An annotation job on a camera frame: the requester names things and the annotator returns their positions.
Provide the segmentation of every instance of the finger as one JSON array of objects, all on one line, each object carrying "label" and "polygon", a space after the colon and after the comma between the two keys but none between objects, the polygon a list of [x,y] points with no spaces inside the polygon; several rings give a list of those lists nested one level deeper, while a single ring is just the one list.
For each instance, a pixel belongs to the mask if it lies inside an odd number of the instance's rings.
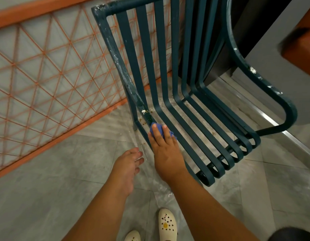
[{"label": "finger", "polygon": [[143,163],[144,163],[144,158],[140,158],[140,159],[135,161],[135,167],[137,168]]},{"label": "finger", "polygon": [[136,153],[136,152],[138,152],[138,147],[126,150],[122,155],[129,155],[129,154]]},{"label": "finger", "polygon": [[175,136],[173,136],[172,139],[173,139],[174,146],[178,147],[177,139],[175,138]]},{"label": "finger", "polygon": [[158,131],[156,124],[153,124],[152,129],[153,129],[154,138],[155,138],[157,144],[159,146],[165,146],[166,145],[165,140],[163,139],[160,132]]},{"label": "finger", "polygon": [[134,175],[136,176],[136,174],[138,174],[140,171],[141,171],[141,169],[140,169],[139,167],[137,167],[137,168],[135,169]]},{"label": "finger", "polygon": [[128,155],[127,157],[129,158],[129,160],[131,161],[136,161],[138,158],[141,158],[143,155],[143,153],[141,151],[136,152],[136,153],[131,153],[130,155]]},{"label": "finger", "polygon": [[152,146],[152,149],[153,150],[157,149],[158,144],[155,141],[155,139],[154,139],[154,137],[153,137],[151,132],[148,132],[148,139],[149,139],[150,145]]},{"label": "finger", "polygon": [[163,132],[166,144],[173,146],[173,139],[171,137],[171,134],[169,133],[169,128],[166,125],[163,126]]}]

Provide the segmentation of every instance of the tile floor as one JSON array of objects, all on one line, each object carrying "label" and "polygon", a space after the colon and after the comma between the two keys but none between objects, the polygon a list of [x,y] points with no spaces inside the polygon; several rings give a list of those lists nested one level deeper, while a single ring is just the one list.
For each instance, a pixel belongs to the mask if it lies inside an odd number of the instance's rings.
[{"label": "tile floor", "polygon": [[[229,101],[225,103],[242,116]],[[161,122],[156,113],[154,117]],[[195,128],[192,121],[183,118]],[[259,128],[248,117],[244,119]],[[181,126],[175,125],[207,162]],[[201,132],[194,130],[218,154]],[[216,137],[225,143],[219,135]],[[162,207],[169,208],[177,218],[177,240],[192,240],[174,196],[154,171],[151,150],[140,133],[132,130],[127,105],[0,178],[0,240],[62,239],[107,180],[115,159],[134,146],[144,151],[146,161],[135,179],[135,190],[127,199],[117,240],[124,240],[132,229],[140,232],[142,240],[159,240],[157,214]],[[196,171],[187,153],[183,151],[183,154]],[[283,226],[310,231],[310,171],[272,138],[262,138],[261,146],[205,189],[262,241]]]}]

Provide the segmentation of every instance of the cleaning rag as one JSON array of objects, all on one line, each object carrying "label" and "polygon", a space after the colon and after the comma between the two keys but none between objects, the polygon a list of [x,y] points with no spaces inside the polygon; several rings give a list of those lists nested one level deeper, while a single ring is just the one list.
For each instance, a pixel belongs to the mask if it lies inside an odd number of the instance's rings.
[{"label": "cleaning rag", "polygon": [[[149,131],[152,133],[153,137],[154,137],[153,128],[152,128],[153,124],[156,124],[158,131],[160,132],[161,136],[165,139],[164,132],[163,132],[163,126],[161,126],[159,123],[152,123],[150,125]],[[177,139],[177,137],[174,135],[174,133],[172,131],[170,131],[169,133],[170,133],[171,137],[174,136]]]}]

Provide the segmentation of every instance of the orange wire mesh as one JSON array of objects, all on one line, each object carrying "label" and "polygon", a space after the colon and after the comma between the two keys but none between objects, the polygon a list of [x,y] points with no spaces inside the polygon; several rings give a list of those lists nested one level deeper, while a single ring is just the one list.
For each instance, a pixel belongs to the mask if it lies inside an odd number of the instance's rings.
[{"label": "orange wire mesh", "polygon": [[[0,170],[125,98],[90,11],[93,5],[109,1],[82,3],[0,29]],[[159,78],[154,8],[153,4],[146,7]],[[170,71],[169,0],[164,0],[164,12]],[[147,85],[136,11],[127,14]],[[116,17],[109,16],[108,22],[131,75]]]}]

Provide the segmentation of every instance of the person's right arm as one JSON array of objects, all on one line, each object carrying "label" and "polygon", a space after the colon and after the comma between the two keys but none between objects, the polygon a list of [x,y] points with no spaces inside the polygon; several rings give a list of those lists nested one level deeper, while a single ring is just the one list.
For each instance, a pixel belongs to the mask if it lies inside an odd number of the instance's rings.
[{"label": "person's right arm", "polygon": [[196,182],[185,167],[177,141],[163,126],[165,140],[156,125],[148,134],[155,168],[171,188],[195,241],[258,241],[258,239],[208,191]]}]

